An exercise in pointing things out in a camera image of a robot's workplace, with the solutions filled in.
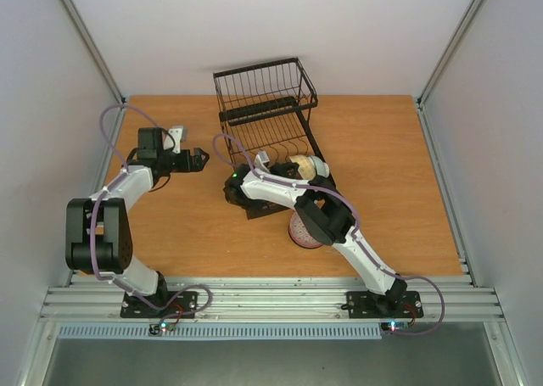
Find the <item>pale green glazed bowl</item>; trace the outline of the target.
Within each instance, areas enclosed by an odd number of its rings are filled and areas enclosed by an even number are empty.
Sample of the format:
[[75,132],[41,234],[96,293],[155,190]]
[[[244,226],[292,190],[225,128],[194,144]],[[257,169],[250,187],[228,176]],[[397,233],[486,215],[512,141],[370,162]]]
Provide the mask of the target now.
[[325,178],[328,178],[330,176],[330,168],[325,161],[317,156],[311,156],[311,161],[313,162],[315,173],[317,176],[323,176]]

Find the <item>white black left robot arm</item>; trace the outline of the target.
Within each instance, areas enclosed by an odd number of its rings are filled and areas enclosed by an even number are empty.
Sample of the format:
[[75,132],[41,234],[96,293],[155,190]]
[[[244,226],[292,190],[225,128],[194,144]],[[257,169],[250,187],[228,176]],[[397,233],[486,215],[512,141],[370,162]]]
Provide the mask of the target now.
[[158,190],[174,173],[200,172],[210,155],[201,148],[183,149],[186,131],[145,127],[119,174],[92,196],[72,199],[66,208],[65,262],[72,271],[114,284],[137,299],[151,316],[163,316],[175,299],[164,276],[133,253],[128,212],[146,193]]

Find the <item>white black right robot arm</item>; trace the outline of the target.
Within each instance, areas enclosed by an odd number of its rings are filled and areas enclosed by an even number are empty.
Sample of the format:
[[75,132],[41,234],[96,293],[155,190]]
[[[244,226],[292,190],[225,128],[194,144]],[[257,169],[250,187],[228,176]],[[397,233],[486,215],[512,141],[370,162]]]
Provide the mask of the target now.
[[299,177],[299,165],[278,163],[265,171],[241,164],[226,179],[226,201],[245,210],[271,203],[294,210],[318,243],[335,248],[362,278],[370,307],[378,316],[392,316],[405,303],[406,283],[372,249],[361,232],[352,204],[325,176]]

